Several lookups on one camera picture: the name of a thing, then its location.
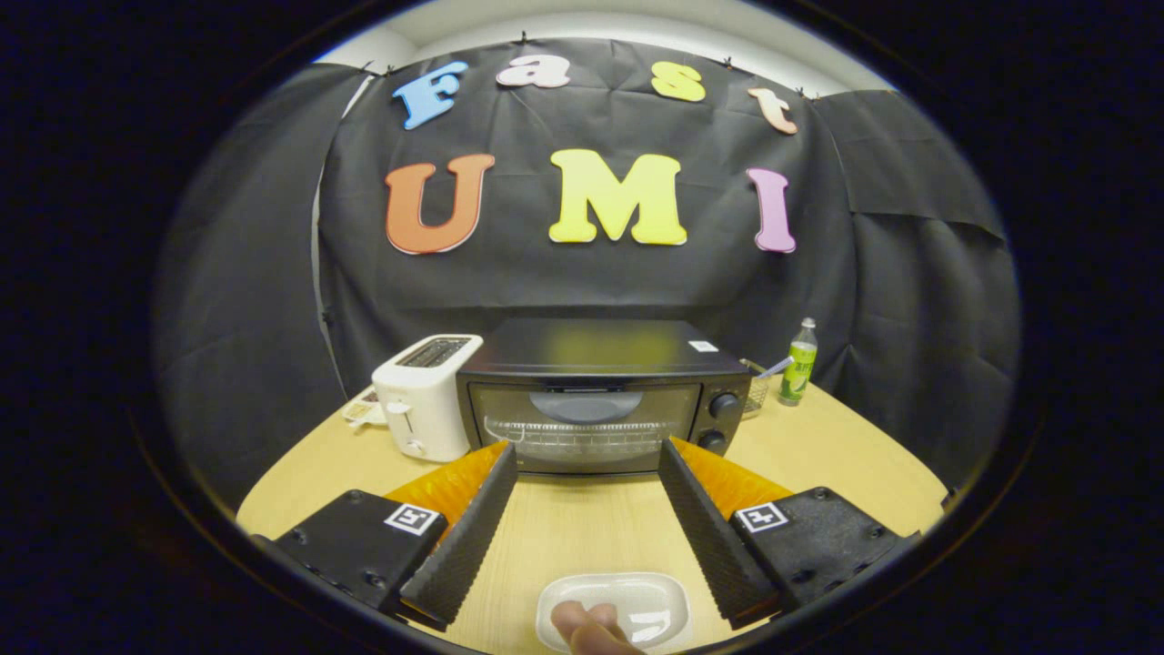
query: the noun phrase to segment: letter m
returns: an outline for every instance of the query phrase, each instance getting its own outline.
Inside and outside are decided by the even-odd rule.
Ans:
[[[675,173],[680,165],[672,157],[641,155],[622,181],[594,150],[558,150],[549,161],[562,169],[562,212],[549,226],[553,241],[594,240],[598,228],[587,216],[588,202],[613,241],[622,237],[636,207],[639,220],[631,228],[636,241],[667,245],[687,241],[675,206]]]

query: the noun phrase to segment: toaster oven door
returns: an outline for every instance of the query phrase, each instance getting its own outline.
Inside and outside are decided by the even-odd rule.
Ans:
[[[700,391],[698,384],[618,392],[469,385],[481,446],[513,443],[518,470],[528,474],[655,471],[662,440],[688,439]]]

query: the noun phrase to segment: green bottle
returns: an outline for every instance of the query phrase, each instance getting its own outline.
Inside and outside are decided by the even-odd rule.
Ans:
[[[811,318],[801,320],[801,332],[796,334],[793,348],[788,351],[793,363],[788,365],[788,369],[785,369],[785,380],[780,384],[780,394],[776,396],[780,405],[796,407],[800,405],[800,399],[804,397],[808,379],[812,375],[812,364],[816,362],[814,327],[816,327],[816,320]]]

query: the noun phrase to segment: toaster oven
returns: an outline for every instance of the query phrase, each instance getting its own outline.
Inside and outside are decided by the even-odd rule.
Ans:
[[[723,454],[751,375],[681,320],[514,318],[456,373],[469,448],[526,474],[644,474],[667,437]]]

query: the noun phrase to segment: black backdrop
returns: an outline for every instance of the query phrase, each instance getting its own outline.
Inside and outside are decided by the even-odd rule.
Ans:
[[[511,59],[540,52],[570,60],[567,86],[494,79]],[[452,60],[469,65],[453,108],[405,130],[392,92]],[[707,98],[654,93],[658,60],[695,66]],[[768,124],[746,93],[753,86],[790,105],[795,135]],[[566,148],[596,150],[618,177],[643,154],[676,158],[687,242],[643,244],[629,233],[612,241],[601,230],[590,243],[552,242],[561,171],[549,156]],[[435,164],[423,213],[440,222],[454,199],[446,163],[475,152],[496,164],[473,236],[433,255],[392,247],[384,176]],[[751,166],[789,181],[790,254],[753,242]],[[508,315],[681,318],[766,365],[787,355],[811,315],[816,384],[951,489],[999,437],[1016,375],[1017,282],[1001,221],[970,165],[908,100],[883,91],[802,98],[634,43],[503,43],[370,79],[310,66],[222,140],[161,262],[155,348],[171,426],[234,506],[393,354],[436,333],[488,335]]]

